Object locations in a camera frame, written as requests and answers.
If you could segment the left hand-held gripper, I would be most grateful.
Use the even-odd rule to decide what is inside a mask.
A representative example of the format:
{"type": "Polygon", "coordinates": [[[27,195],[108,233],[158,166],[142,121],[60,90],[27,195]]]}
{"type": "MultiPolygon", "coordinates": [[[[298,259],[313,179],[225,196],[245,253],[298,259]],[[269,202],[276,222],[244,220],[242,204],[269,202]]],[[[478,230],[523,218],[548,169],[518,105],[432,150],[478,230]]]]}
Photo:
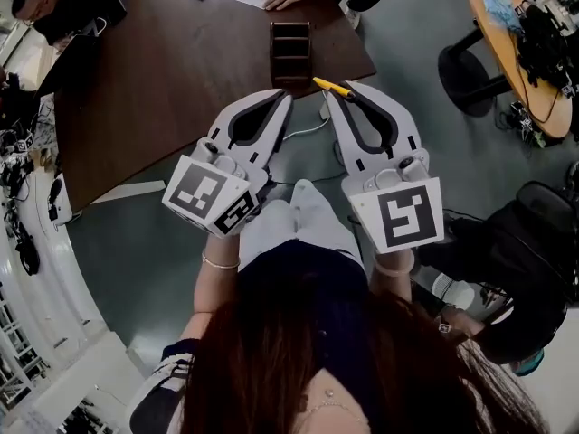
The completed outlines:
{"type": "Polygon", "coordinates": [[[239,233],[263,204],[267,166],[292,109],[293,97],[284,89],[261,90],[228,105],[192,154],[179,158],[163,205],[218,238],[239,233]]]}

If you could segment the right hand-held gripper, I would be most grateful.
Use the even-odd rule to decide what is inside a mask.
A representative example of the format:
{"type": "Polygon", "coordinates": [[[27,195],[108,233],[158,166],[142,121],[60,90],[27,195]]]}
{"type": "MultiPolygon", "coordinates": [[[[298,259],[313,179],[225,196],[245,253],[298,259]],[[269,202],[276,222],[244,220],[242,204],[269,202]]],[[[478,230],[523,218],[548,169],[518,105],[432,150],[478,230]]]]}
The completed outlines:
{"type": "Polygon", "coordinates": [[[342,190],[379,254],[444,238],[441,183],[413,116],[381,90],[357,81],[329,89],[327,106],[348,173],[342,190]],[[388,164],[390,157],[401,157],[388,164]]]}

